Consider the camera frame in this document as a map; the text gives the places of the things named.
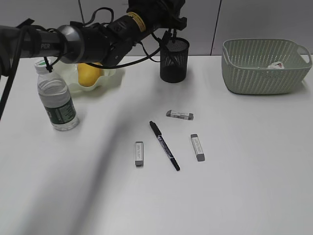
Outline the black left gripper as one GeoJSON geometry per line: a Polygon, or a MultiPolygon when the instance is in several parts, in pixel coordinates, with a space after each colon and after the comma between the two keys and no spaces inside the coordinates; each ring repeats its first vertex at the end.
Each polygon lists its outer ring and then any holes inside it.
{"type": "Polygon", "coordinates": [[[187,27],[187,18],[180,17],[180,11],[185,2],[185,0],[153,0],[152,4],[156,7],[152,20],[153,28],[184,30],[187,27]]]}

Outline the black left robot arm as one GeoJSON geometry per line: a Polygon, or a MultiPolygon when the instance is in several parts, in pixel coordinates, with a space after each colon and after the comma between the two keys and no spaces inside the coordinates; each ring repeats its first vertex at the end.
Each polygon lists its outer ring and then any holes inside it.
{"type": "Polygon", "coordinates": [[[17,27],[0,27],[0,73],[8,76],[18,37],[30,27],[22,43],[21,58],[60,57],[66,64],[101,63],[115,67],[132,48],[159,28],[184,30],[179,17],[183,0],[130,0],[126,15],[110,23],[71,22],[48,32],[27,19],[17,27]]]}

